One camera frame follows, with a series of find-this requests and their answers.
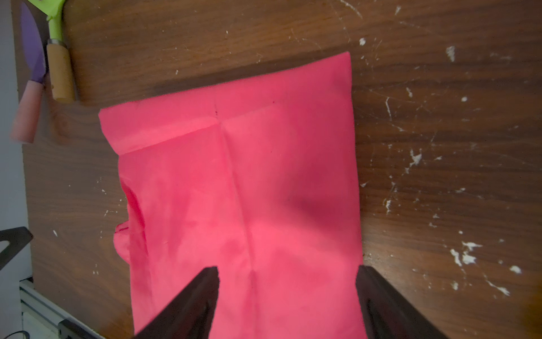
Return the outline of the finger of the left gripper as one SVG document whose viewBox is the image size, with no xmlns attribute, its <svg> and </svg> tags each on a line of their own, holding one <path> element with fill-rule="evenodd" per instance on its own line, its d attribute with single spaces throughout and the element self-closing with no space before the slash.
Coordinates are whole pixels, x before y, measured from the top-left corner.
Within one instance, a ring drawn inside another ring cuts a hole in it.
<svg viewBox="0 0 542 339">
<path fill-rule="evenodd" d="M 32 239 L 33 234 L 26 227 L 16 227 L 1 231 L 1 242 L 8 245 L 1 251 L 0 269 L 2 270 Z"/>
</svg>

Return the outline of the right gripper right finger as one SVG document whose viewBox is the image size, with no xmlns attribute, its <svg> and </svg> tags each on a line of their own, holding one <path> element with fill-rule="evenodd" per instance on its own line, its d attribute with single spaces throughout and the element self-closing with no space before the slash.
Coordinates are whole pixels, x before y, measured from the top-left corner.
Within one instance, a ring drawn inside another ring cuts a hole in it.
<svg viewBox="0 0 542 339">
<path fill-rule="evenodd" d="M 447 338 L 375 268 L 359 267 L 356 289 L 368 338 Z"/>
</svg>

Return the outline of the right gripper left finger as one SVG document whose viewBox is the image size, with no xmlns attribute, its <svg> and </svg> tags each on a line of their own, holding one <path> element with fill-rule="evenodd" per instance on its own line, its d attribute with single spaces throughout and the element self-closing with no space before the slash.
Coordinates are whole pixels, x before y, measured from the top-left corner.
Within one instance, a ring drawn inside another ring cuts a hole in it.
<svg viewBox="0 0 542 339">
<path fill-rule="evenodd" d="M 204 268 L 136 338 L 206 339 L 217 306 L 220 286 L 216 266 Z"/>
</svg>

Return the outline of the pink raincoat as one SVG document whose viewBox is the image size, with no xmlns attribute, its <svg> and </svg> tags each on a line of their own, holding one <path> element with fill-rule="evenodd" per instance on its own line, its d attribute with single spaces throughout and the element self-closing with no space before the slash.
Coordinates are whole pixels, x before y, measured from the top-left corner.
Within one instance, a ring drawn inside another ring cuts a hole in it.
<svg viewBox="0 0 542 339">
<path fill-rule="evenodd" d="M 364 338 L 351 56 L 100 111 L 141 331 L 204 268 L 211 338 Z"/>
</svg>

